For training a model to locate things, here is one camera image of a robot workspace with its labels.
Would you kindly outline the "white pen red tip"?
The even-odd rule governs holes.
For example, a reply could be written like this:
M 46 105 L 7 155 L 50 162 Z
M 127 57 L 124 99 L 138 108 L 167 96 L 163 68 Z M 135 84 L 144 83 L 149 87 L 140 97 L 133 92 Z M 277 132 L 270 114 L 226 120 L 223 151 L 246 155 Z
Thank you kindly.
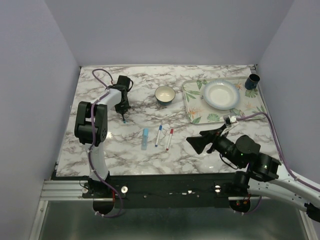
M 166 151 L 168 151 L 170 149 L 170 145 L 171 145 L 171 141 L 172 141 L 172 136 L 173 134 L 170 134 L 169 133 L 169 137 L 168 137 L 168 140 L 167 140 L 167 144 L 166 144 Z

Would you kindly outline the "white pen blue tip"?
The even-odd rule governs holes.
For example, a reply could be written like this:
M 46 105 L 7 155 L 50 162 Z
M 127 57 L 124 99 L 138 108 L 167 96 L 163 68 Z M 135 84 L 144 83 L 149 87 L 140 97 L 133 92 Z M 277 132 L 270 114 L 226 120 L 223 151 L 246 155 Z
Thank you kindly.
M 157 132 L 157 136 L 156 136 L 156 141 L 155 141 L 155 147 L 158 147 L 159 145 L 159 141 L 160 141 L 160 136 L 161 136 L 161 132 L 162 132 L 162 125 L 159 126 L 158 128 L 158 132 Z

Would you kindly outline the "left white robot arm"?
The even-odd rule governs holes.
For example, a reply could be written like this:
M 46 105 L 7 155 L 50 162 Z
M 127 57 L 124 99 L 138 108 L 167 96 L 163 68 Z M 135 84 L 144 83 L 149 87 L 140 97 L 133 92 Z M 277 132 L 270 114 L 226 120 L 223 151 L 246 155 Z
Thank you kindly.
M 120 75 L 117 82 L 108 86 L 102 95 L 91 102 L 81 101 L 77 107 L 74 135 L 85 146 L 89 178 L 97 181 L 93 191 L 101 198 L 107 197 L 111 191 L 111 185 L 105 181 L 110 174 L 104 154 L 104 141 L 108 134 L 108 111 L 115 108 L 125 121 L 125 113 L 131 108 L 128 93 L 133 85 L 134 82 L 129 77 Z

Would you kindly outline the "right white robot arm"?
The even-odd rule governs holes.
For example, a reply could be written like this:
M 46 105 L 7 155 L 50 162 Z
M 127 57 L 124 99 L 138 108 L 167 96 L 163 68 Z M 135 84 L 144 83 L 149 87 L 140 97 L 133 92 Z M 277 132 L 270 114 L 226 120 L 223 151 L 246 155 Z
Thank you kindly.
M 236 142 L 227 138 L 236 123 L 224 124 L 214 130 L 201 131 L 199 136 L 187 137 L 186 141 L 197 154 L 207 145 L 207 153 L 217 151 L 238 167 L 230 191 L 241 196 L 244 193 L 275 198 L 295 205 L 307 216 L 320 220 L 320 185 L 287 168 L 284 161 L 261 152 L 261 145 L 247 135 Z

